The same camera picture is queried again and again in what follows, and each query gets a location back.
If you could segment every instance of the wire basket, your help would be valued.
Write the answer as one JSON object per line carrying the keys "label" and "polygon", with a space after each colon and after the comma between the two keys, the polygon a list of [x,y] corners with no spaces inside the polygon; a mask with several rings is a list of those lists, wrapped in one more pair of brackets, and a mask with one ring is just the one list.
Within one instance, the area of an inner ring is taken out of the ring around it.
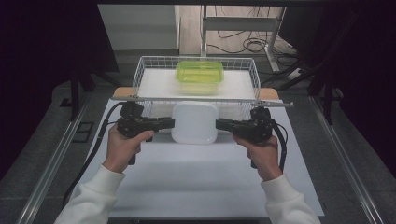
{"label": "wire basket", "polygon": [[237,98],[216,98],[211,96],[179,95],[177,98],[169,97],[166,94],[160,97],[143,97],[145,100],[140,102],[145,107],[143,116],[145,117],[168,117],[172,115],[172,109],[180,101],[206,101],[213,103],[219,109],[219,116],[225,119],[250,119],[249,111],[251,103],[258,100],[260,96],[260,80],[256,70],[256,65],[251,58],[218,58],[218,57],[141,57],[134,75],[133,89],[134,97],[142,97],[141,84],[145,72],[148,69],[166,69],[176,71],[177,64],[185,61],[220,62],[224,73],[227,71],[243,71],[248,73],[251,83],[252,97],[247,99]]}

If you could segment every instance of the white wall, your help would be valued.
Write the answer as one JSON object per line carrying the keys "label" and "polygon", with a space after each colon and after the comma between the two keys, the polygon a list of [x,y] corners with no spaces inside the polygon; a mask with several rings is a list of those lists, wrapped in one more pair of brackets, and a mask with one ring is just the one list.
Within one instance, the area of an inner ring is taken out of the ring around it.
{"label": "white wall", "polygon": [[178,49],[178,6],[98,7],[114,50]]}

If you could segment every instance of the human hand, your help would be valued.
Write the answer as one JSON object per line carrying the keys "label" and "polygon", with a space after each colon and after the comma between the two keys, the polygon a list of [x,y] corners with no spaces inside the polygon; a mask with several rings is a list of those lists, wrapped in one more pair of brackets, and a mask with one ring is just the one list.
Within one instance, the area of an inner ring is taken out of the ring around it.
{"label": "human hand", "polygon": [[263,181],[276,179],[282,175],[277,163],[277,138],[275,136],[257,145],[236,135],[233,135],[233,140],[247,149],[247,156],[256,164]]}
{"label": "human hand", "polygon": [[122,173],[128,167],[128,161],[140,152],[140,143],[154,135],[154,131],[145,131],[134,138],[127,138],[117,130],[117,123],[108,131],[107,155],[103,165],[112,172]]}

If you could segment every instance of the wooden floor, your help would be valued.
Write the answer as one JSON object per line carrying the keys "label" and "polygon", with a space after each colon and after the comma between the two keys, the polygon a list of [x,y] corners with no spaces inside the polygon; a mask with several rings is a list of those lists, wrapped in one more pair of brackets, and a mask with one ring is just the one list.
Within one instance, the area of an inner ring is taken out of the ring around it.
{"label": "wooden floor", "polygon": [[[230,16],[230,17],[270,17],[275,18],[279,13],[280,7],[207,7],[207,16]],[[202,9],[200,6],[180,6],[180,54],[200,54],[201,47],[201,16]],[[206,35],[207,45],[214,45],[230,52],[236,52],[244,49],[244,41],[249,37],[259,37],[261,39],[270,38],[271,32],[244,32],[232,37],[236,31],[208,31]],[[282,51],[288,51],[287,44],[281,38],[276,39],[276,48]],[[257,50],[262,46],[251,45],[250,48]],[[229,54],[224,50],[214,47],[207,47],[207,54]],[[240,54],[257,54],[249,50],[243,50]]]}

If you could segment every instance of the aluminum rail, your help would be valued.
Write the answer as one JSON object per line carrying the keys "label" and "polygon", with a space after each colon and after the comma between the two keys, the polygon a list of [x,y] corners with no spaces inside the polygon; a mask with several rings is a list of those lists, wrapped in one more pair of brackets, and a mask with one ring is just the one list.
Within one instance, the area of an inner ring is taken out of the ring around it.
{"label": "aluminum rail", "polygon": [[382,220],[381,216],[378,213],[378,209],[376,208],[375,202],[373,201],[369,191],[361,181],[361,178],[359,177],[358,172],[356,171],[350,158],[348,157],[347,151],[343,147],[343,144],[341,143],[340,139],[338,138],[335,129],[333,128],[332,125],[329,125],[327,123],[327,120],[324,118],[321,112],[323,111],[323,108],[320,104],[320,101],[318,100],[318,98],[314,98],[312,96],[309,97],[309,100],[317,112],[319,121],[323,126],[325,133],[329,137],[334,152],[337,155],[338,160],[340,161],[341,166],[343,167],[346,173],[346,177],[348,178],[353,190],[355,191],[358,200],[361,203],[361,207],[363,208],[363,211],[366,214],[367,218],[369,219],[370,223],[372,224],[384,223],[384,221]]}
{"label": "aluminum rail", "polygon": [[52,153],[51,158],[49,159],[49,163],[47,164],[43,174],[40,176],[37,184],[35,185],[35,189],[33,190],[29,200],[24,206],[20,217],[17,222],[20,223],[33,223],[35,220],[35,216],[44,201],[44,198],[50,188],[50,184],[52,183],[53,178],[55,177],[59,166],[64,158],[64,154],[66,153],[73,135],[75,134],[79,123],[87,109],[88,101],[91,98],[90,93],[85,93],[82,95],[82,107],[79,110],[74,121],[71,121],[67,126],[67,129],[64,133],[64,136],[61,139],[61,142]]}

